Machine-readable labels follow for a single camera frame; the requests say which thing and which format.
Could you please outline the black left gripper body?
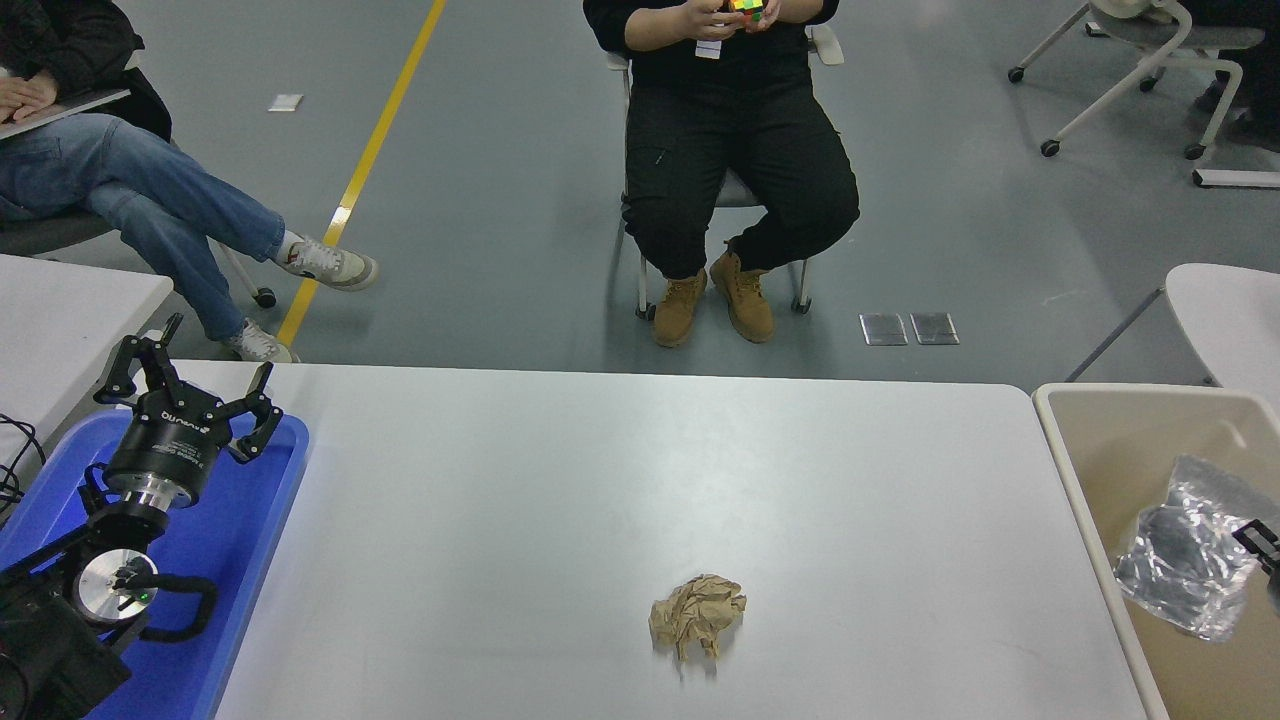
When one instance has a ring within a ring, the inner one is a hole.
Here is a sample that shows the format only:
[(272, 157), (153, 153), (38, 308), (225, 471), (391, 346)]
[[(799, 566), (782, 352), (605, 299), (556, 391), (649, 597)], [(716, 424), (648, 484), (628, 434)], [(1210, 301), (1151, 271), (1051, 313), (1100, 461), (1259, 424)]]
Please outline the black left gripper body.
[(105, 470), (105, 483), (118, 492), (160, 478), (184, 493), (201, 493), (221, 448), (230, 442), (227, 419), (210, 420), (221, 400), (193, 386), (175, 397), (151, 389), (134, 406), (131, 425)]

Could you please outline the person's right hand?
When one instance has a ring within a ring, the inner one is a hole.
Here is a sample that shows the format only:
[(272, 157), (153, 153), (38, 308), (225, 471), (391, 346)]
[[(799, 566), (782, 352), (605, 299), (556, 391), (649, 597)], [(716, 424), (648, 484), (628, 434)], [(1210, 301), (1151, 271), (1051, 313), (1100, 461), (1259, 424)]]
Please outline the person's right hand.
[(685, 1), (675, 9), (675, 32), (680, 40), (721, 41), (745, 28), (748, 18), (724, 1)]

